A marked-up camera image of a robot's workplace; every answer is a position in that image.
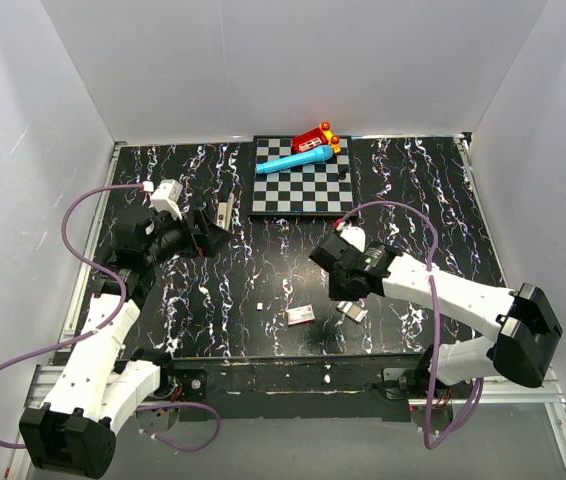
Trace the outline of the black silver stapler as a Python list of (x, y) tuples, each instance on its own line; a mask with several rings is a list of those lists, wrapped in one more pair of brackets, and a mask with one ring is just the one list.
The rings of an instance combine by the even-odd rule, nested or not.
[(215, 224), (226, 231), (231, 230), (234, 201), (234, 194), (230, 192), (222, 196), (218, 202)]

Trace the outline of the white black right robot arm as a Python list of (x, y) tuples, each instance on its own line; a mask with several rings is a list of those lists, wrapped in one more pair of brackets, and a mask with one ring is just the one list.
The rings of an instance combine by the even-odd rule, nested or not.
[(479, 332), (433, 349), (415, 373), (423, 395), (438, 397), (462, 381), (496, 375), (527, 388), (542, 386), (563, 329), (541, 288), (493, 287), (427, 267), (391, 246), (367, 243), (358, 227), (325, 236), (309, 257), (327, 273), (334, 301), (370, 294), (404, 300)]

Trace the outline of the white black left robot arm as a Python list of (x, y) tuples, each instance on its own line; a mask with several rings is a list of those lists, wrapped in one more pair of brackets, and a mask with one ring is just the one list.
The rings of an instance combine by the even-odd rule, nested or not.
[(121, 371), (115, 366), (154, 286), (156, 268), (173, 257), (212, 258), (229, 240), (223, 220), (212, 221), (202, 206), (182, 216), (175, 207), (154, 205), (148, 218), (118, 226), (63, 371), (40, 406), (26, 408), (20, 418), (34, 467), (100, 479), (113, 460), (119, 431), (145, 410), (147, 398), (157, 401), (158, 410), (208, 408), (180, 401), (184, 382), (169, 370), (165, 353), (138, 349)]

